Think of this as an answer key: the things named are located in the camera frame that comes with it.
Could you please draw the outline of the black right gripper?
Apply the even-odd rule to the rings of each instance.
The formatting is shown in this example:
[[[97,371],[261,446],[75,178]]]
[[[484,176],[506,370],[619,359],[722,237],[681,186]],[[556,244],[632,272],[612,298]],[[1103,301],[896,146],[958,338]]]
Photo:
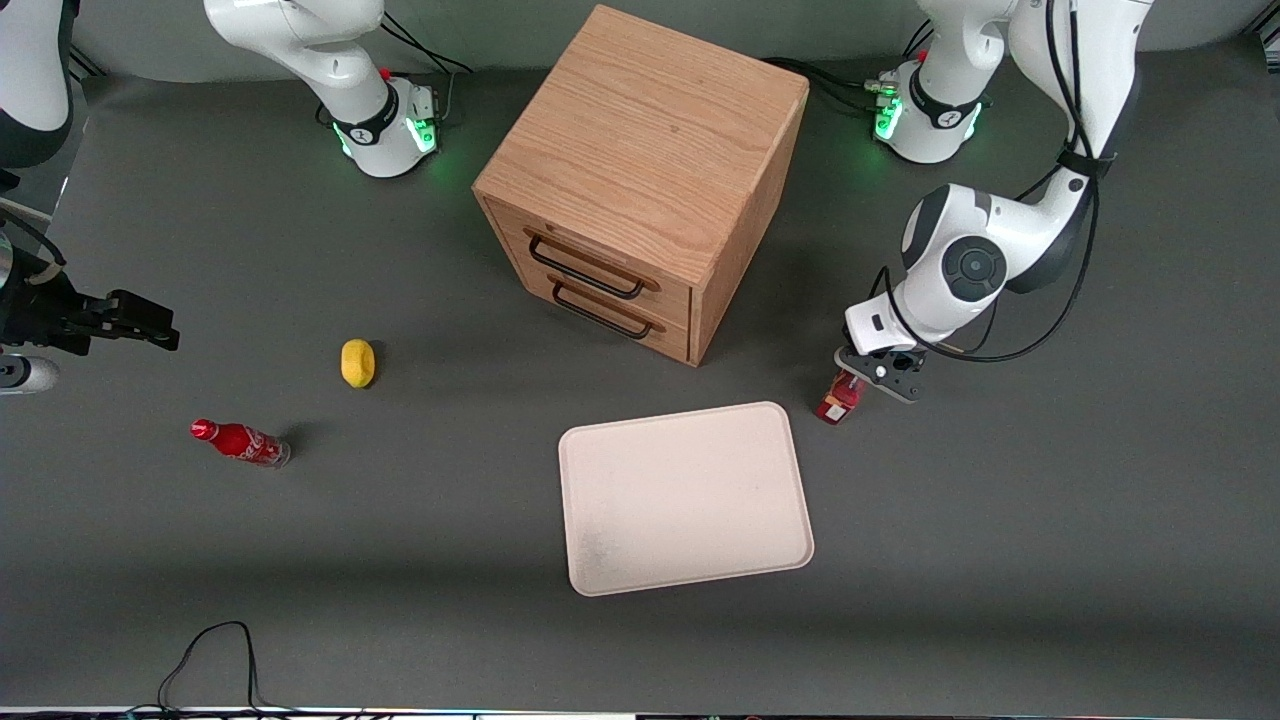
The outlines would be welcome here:
[[[102,319],[88,310],[96,300],[76,291],[63,265],[40,258],[3,260],[1,342],[4,346],[60,348],[86,356],[93,338],[109,340]],[[180,332],[173,316],[152,316],[152,304],[125,290],[105,299],[105,316],[128,322],[132,340],[169,352],[177,351]]]

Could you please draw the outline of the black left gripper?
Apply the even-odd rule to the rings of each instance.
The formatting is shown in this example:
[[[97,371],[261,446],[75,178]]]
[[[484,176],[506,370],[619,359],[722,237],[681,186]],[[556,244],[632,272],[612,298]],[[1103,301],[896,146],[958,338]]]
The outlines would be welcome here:
[[[883,348],[859,354],[851,345],[835,351],[835,363],[865,384],[878,379],[878,388],[902,404],[922,398],[920,369],[928,356],[924,348]]]

